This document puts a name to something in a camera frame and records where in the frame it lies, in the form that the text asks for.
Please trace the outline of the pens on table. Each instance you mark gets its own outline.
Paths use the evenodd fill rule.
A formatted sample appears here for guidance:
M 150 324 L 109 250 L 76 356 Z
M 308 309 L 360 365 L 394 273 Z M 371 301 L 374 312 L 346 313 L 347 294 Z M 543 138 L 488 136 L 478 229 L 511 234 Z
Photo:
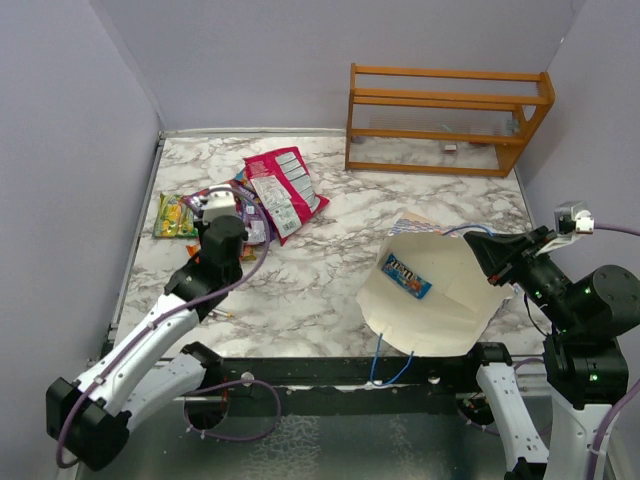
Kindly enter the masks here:
M 226 318 L 226 319 L 231 319 L 233 318 L 233 315 L 231 313 L 219 310 L 219 309 L 213 309 L 210 312 L 210 316 L 212 318 Z

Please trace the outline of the red snack bag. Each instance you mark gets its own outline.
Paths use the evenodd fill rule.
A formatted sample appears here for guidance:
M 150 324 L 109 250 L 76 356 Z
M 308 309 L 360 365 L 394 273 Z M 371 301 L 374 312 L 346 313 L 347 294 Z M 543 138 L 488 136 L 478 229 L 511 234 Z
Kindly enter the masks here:
M 244 165 L 246 179 L 271 219 L 281 245 L 330 203 L 314 189 L 297 147 L 247 157 Z

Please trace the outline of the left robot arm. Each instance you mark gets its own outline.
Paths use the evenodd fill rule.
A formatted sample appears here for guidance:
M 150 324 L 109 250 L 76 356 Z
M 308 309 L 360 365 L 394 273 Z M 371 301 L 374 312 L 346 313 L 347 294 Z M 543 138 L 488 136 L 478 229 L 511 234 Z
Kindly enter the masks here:
M 56 379 L 45 394 L 46 430 L 93 471 L 109 465 L 130 433 L 165 404 L 191 390 L 206 395 L 221 371 L 207 360 L 180 354 L 157 361 L 226 298 L 242 278 L 244 223 L 220 216 L 205 225 L 200 249 L 170 278 L 151 311 L 108 355 L 74 381 Z

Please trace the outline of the blue M&M's bag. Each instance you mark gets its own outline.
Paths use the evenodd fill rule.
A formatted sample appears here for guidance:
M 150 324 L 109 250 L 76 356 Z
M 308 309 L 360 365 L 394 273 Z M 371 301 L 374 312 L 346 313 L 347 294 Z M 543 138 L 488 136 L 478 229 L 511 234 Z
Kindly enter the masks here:
M 382 266 L 382 272 L 403 291 L 418 300 L 423 299 L 432 287 L 430 282 L 424 280 L 411 270 L 393 253 L 390 253 L 385 260 Z

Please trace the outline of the wooden rack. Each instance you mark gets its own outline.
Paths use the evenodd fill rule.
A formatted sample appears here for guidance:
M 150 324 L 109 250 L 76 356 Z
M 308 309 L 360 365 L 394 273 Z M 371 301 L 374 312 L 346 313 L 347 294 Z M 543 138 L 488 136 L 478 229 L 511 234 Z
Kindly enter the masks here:
M 529 85 L 530 94 L 499 91 L 446 91 L 365 86 L 361 77 L 419 79 L 431 82 L 463 83 L 479 87 L 483 83 Z M 543 120 L 555 103 L 556 95 L 548 72 L 516 73 L 425 69 L 390 66 L 350 67 L 348 114 L 345 132 L 344 168 L 393 173 L 424 173 L 484 177 L 506 177 L 516 166 Z M 414 119 L 371 119 L 367 127 L 354 123 L 358 107 L 408 109 Z M 489 146 L 495 152 L 492 166 L 457 166 L 407 163 L 382 163 L 356 160 L 352 146 L 358 140 L 394 139 Z

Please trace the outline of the green Fox's candy bag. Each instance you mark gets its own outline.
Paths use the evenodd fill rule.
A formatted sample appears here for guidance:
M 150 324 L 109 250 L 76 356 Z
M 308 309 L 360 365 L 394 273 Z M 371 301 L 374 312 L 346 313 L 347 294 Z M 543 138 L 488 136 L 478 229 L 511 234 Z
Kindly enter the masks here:
M 153 237 L 159 239 L 189 239 L 197 236 L 194 213 L 182 201 L 182 196 L 161 193 L 153 227 Z

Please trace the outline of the purple snack bag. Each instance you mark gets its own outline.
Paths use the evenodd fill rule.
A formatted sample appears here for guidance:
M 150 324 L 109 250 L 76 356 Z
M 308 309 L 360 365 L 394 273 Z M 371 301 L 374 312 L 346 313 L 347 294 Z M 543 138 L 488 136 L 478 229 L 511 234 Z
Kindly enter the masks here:
M 250 246 L 262 245 L 273 238 L 271 225 L 264 221 L 255 206 L 247 200 L 242 201 L 241 218 L 248 234 L 246 243 Z

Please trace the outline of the orange candy bag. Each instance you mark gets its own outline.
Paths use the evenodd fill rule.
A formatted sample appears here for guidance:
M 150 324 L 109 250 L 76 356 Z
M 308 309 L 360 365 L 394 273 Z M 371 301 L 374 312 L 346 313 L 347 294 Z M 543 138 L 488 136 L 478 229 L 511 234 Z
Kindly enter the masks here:
M 196 264 L 198 264 L 200 262 L 199 259 L 199 252 L 202 248 L 202 245 L 200 243 L 196 243 L 196 244 L 191 244 L 191 245 L 187 245 L 186 246 L 186 250 L 187 253 L 189 255 L 189 257 L 195 257 L 194 262 Z M 216 255 L 217 254 L 217 249 L 216 248 L 209 248 L 205 250 L 205 254 L 208 256 L 211 256 L 211 254 Z M 244 245 L 243 249 L 242 249 L 242 253 L 239 256 L 239 260 L 241 262 L 245 262 L 245 261 L 255 261 L 257 259 L 257 255 L 255 253 L 255 249 L 253 246 L 250 245 Z

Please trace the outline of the blue snack bag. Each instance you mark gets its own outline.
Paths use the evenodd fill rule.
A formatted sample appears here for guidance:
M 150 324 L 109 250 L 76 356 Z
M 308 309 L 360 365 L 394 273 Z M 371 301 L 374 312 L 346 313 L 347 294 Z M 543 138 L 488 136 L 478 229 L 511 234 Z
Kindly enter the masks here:
M 247 191 L 247 192 L 252 192 L 253 189 L 251 187 L 251 184 L 248 180 L 247 174 L 246 174 L 246 170 L 242 169 L 239 173 L 237 173 L 230 181 L 229 183 L 234 187 L 237 188 L 239 190 L 243 190 L 243 191 Z

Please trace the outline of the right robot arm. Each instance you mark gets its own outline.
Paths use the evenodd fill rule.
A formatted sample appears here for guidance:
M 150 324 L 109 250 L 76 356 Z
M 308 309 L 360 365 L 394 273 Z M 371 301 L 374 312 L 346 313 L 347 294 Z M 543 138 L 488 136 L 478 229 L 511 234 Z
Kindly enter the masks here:
M 464 240 L 493 286 L 516 284 L 551 322 L 543 363 L 552 401 L 544 443 L 520 393 L 515 369 L 474 357 L 459 367 L 461 383 L 483 391 L 503 443 L 508 479 L 601 479 L 620 410 L 639 392 L 618 343 L 639 324 L 639 280 L 604 265 L 577 282 L 553 262 L 554 231 L 470 231 Z

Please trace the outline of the purple Fox's berries bag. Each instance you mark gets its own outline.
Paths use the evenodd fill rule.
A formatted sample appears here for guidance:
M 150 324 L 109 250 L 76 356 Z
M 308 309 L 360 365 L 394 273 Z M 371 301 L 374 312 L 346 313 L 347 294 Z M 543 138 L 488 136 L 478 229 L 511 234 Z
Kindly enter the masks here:
M 181 202 L 188 207 L 195 217 L 201 218 L 210 198 L 210 189 L 205 188 L 195 193 L 183 195 Z

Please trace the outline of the blue checkered paper bag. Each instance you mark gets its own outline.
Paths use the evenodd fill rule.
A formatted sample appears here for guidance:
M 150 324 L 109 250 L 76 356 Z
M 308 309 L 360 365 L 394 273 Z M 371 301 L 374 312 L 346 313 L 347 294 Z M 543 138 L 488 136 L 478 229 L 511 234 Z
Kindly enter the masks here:
M 365 323 L 378 343 L 405 354 L 407 367 L 420 358 L 467 354 L 513 296 L 511 287 L 488 283 L 463 239 L 470 231 L 496 234 L 484 225 L 450 227 L 403 213 L 356 294 Z M 390 253 L 432 284 L 423 299 L 413 298 L 382 272 Z

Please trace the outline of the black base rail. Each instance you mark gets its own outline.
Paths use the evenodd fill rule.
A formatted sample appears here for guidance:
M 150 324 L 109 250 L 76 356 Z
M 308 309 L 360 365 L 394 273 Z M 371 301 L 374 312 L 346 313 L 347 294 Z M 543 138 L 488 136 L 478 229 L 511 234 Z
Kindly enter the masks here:
M 481 366 L 512 365 L 501 343 L 480 342 L 458 357 L 223 357 L 199 342 L 181 349 L 204 367 L 200 386 L 225 381 L 238 386 L 222 390 L 218 411 L 230 416 L 258 417 L 275 412 L 273 394 L 251 386 L 243 374 L 277 391 L 282 414 L 353 416 L 404 413 L 454 414 L 456 398 L 480 391 Z

